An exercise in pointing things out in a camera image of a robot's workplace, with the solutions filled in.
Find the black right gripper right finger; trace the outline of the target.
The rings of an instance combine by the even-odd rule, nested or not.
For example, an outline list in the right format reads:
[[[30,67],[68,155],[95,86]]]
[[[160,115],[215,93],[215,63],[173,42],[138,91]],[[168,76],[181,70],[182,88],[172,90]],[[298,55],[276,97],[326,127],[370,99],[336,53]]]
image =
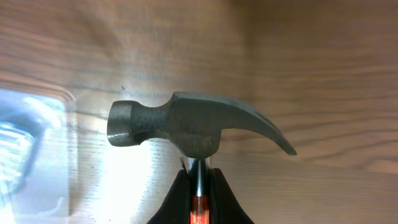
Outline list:
[[[212,224],[254,224],[219,168],[210,171],[210,220]]]

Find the blue precision screwdriver set case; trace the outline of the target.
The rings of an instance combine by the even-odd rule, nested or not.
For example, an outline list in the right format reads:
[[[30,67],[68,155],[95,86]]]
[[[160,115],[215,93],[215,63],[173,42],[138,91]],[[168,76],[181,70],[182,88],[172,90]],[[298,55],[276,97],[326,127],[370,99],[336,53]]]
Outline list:
[[[25,184],[41,130],[33,123],[1,122],[1,195],[14,194]]]

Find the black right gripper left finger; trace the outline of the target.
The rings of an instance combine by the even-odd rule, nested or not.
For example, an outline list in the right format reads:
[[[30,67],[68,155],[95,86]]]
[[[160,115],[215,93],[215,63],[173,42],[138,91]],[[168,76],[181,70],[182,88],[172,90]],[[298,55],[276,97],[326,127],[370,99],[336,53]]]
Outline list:
[[[189,224],[190,179],[182,169],[174,179],[162,205],[147,224]]]

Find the claw hammer orange black handle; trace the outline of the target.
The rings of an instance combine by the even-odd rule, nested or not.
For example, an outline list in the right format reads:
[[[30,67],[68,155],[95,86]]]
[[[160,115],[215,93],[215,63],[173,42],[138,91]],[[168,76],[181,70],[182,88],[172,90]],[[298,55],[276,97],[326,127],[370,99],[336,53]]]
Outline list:
[[[184,156],[190,179],[190,221],[210,220],[210,158],[220,146],[224,129],[258,133],[288,155],[295,149],[266,116],[242,101],[221,96],[176,91],[168,102],[148,107],[137,101],[115,101],[109,111],[107,138],[112,146],[138,146],[150,139],[170,141]]]

